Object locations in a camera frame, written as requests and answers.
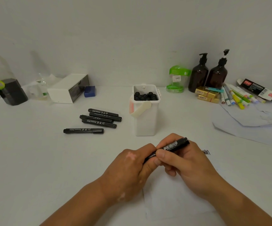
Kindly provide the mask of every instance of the green lid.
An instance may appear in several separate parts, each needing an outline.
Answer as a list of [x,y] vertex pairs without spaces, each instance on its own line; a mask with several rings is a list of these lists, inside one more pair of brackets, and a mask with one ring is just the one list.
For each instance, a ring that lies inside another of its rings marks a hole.
[[181,76],[190,76],[191,70],[183,68],[179,65],[173,66],[171,69],[169,69],[169,74],[174,75],[181,75]]

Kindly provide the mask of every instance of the blue object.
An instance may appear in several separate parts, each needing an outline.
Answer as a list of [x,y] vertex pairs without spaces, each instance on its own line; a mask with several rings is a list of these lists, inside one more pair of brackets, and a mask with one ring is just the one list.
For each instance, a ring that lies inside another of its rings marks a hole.
[[85,98],[95,97],[95,86],[86,86],[84,95]]
[[224,93],[224,90],[222,90],[222,89],[217,89],[217,88],[212,88],[212,87],[205,87],[205,89],[213,91],[213,92]]

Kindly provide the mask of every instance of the black marker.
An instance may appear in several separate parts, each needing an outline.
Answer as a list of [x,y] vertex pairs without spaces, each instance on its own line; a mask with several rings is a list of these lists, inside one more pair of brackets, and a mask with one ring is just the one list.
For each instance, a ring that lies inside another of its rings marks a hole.
[[103,128],[66,128],[63,130],[65,134],[71,133],[93,133],[93,134],[103,134]]
[[[170,151],[170,152],[175,152],[177,150],[180,150],[181,148],[184,148],[186,147],[187,145],[189,144],[189,141],[188,139],[185,137],[185,138],[181,138],[167,146],[165,146],[164,148],[161,148],[161,149],[164,149],[164,150],[167,150],[167,151]],[[145,160],[144,160],[144,163],[146,161],[148,161],[150,158],[156,156],[156,152],[153,152],[150,156],[146,157]]]
[[110,112],[105,112],[105,111],[102,111],[102,110],[97,110],[97,109],[88,109],[88,112],[89,113],[99,113],[99,114],[105,114],[105,115],[109,115],[109,116],[112,116],[112,117],[119,117],[118,114],[116,113],[110,113]]
[[90,116],[86,116],[86,115],[80,115],[80,118],[82,120],[84,120],[84,119],[90,119],[90,120],[96,120],[96,121],[103,121],[103,122],[113,123],[113,120],[105,119],[105,118],[100,118],[100,117],[90,117]]
[[110,128],[117,127],[116,124],[112,124],[112,123],[108,123],[108,122],[94,121],[94,120],[89,120],[89,119],[83,119],[81,121],[86,124],[93,124],[93,125],[105,126],[105,127],[110,127]]
[[92,117],[101,117],[101,118],[111,119],[111,120],[118,121],[118,122],[121,122],[121,120],[123,119],[121,117],[112,117],[109,115],[99,114],[99,113],[90,113],[89,115]]

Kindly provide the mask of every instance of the gold package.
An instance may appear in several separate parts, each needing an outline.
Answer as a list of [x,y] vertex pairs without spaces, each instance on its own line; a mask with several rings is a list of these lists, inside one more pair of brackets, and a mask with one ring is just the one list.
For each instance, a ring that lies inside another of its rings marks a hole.
[[216,103],[216,104],[218,104],[218,102],[220,101],[218,96],[217,96],[217,98],[208,98],[208,97],[204,97],[203,95],[199,95],[198,99],[203,100],[203,101],[207,101],[207,102]]
[[203,86],[200,86],[195,91],[196,94],[202,95],[207,98],[216,98],[220,93],[206,90]]

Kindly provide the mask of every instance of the left hand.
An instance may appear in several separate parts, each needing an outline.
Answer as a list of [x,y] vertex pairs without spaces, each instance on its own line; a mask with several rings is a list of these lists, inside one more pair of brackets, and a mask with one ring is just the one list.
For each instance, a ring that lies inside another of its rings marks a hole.
[[160,165],[157,157],[146,157],[156,151],[149,143],[138,150],[125,149],[98,179],[102,192],[110,204],[130,201],[144,187],[149,175]]

